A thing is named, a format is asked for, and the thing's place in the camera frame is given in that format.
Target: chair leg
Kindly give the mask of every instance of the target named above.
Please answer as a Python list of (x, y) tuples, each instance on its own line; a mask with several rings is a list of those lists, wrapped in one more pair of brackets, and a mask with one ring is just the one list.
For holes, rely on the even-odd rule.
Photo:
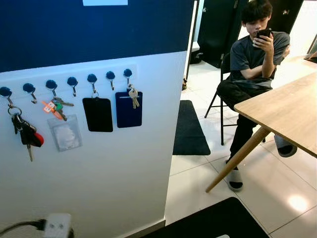
[(208, 110), (207, 110), (207, 112), (206, 112), (206, 114), (205, 114), (205, 118), (207, 117), (207, 115), (208, 115), (208, 113), (209, 113), (209, 110), (210, 110), (210, 108), (212, 107), (212, 104), (213, 104), (213, 102), (214, 102), (216, 96), (217, 96), (217, 92), (214, 94), (214, 97), (212, 98), (212, 101), (211, 101), (211, 103), (210, 103), (210, 105), (209, 105), (209, 108), (208, 108)]
[(223, 143), (223, 101), (220, 99), (220, 130), (221, 130), (221, 145)]

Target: wall hook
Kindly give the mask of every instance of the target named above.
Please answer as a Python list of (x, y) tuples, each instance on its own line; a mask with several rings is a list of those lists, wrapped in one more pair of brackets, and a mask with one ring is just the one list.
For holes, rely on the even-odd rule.
[(49, 89), (53, 92), (54, 98), (56, 98), (55, 89), (57, 88), (57, 84), (55, 83), (55, 81), (54, 80), (46, 81), (46, 87), (47, 87), (47, 89)]
[(114, 90), (114, 86), (113, 86), (113, 79), (115, 78), (115, 75), (112, 71), (109, 71), (107, 74), (106, 74), (106, 78), (111, 80), (111, 89)]
[(0, 95), (1, 95), (2, 97), (4, 97), (4, 98), (7, 98), (7, 99), (8, 99), (8, 101), (9, 101), (9, 104), (8, 104), (9, 108), (13, 108), (13, 107), (14, 107), (14, 106), (13, 106), (13, 102), (12, 102), (11, 99), (10, 99), (10, 97), (11, 97), (11, 95), (12, 95), (12, 92), (11, 92), (11, 90), (10, 90), (9, 88), (7, 88), (7, 87), (1, 87), (1, 88), (0, 88)]
[(32, 103), (37, 103), (38, 100), (36, 99), (35, 95), (34, 95), (34, 92), (35, 92), (35, 87), (33, 86), (33, 84), (31, 83), (25, 83), (23, 85), (23, 91), (26, 92), (26, 93), (29, 93), (31, 94), (31, 96), (33, 97), (33, 100), (31, 101)]
[(127, 78), (127, 89), (129, 89), (129, 87), (130, 87), (130, 77), (132, 75), (132, 71), (129, 68), (127, 68), (123, 72), (123, 75), (124, 75), (124, 77)]
[(75, 87), (78, 84), (78, 81), (75, 77), (69, 77), (67, 80), (67, 84), (73, 88), (73, 96), (76, 97)]
[(90, 82), (93, 86), (93, 94), (91, 95), (91, 97), (94, 97), (95, 93), (97, 94), (97, 96), (99, 96), (99, 93), (95, 89), (95, 82), (97, 81), (97, 77), (93, 73), (91, 73), (88, 75), (87, 81)]

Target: red key fob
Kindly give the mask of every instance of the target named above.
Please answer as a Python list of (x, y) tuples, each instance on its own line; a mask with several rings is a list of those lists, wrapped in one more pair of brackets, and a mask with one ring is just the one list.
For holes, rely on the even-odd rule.
[(34, 136), (40, 141), (41, 145), (38, 146), (38, 145), (35, 145), (33, 143), (31, 143), (31, 145), (36, 146), (36, 147), (41, 147), (44, 144), (44, 138), (38, 133), (34, 133)]

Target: black chair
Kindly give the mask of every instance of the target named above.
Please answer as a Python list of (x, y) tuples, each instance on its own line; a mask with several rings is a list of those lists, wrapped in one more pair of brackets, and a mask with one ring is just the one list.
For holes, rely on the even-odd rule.
[[(223, 81), (223, 75), (225, 73), (230, 73), (230, 53), (227, 53), (224, 57), (223, 57), (223, 60), (221, 62), (221, 66), (220, 66), (220, 81), (222, 82)], [(216, 99), (216, 96), (217, 96), (217, 92), (214, 94), (213, 98), (212, 98), (212, 101), (209, 105), (209, 108), (206, 112), (206, 115), (205, 115), (205, 118), (207, 117), (208, 113), (209, 113), (209, 110), (210, 108), (217, 108), (217, 107), (220, 107), (220, 130), (221, 130), (221, 145), (224, 145), (223, 144), (223, 127), (224, 126), (234, 126), (234, 125), (237, 125), (237, 124), (223, 124), (223, 107), (227, 107), (227, 105), (224, 105), (223, 104), (223, 100), (220, 98), (220, 106), (213, 106), (213, 102), (214, 100)]]

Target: black cable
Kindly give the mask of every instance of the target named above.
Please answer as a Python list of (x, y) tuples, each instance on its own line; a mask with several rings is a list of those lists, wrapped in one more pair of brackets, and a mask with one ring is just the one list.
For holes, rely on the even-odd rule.
[(10, 227), (7, 227), (7, 228), (3, 229), (2, 231), (0, 231), (0, 237), (2, 237), (5, 233), (8, 233), (8, 232), (10, 232), (18, 227), (23, 227), (23, 226), (33, 226), (40, 231), (44, 231), (45, 224), (46, 224), (45, 219), (40, 219), (38, 221), (16, 223), (16, 224), (14, 224)]

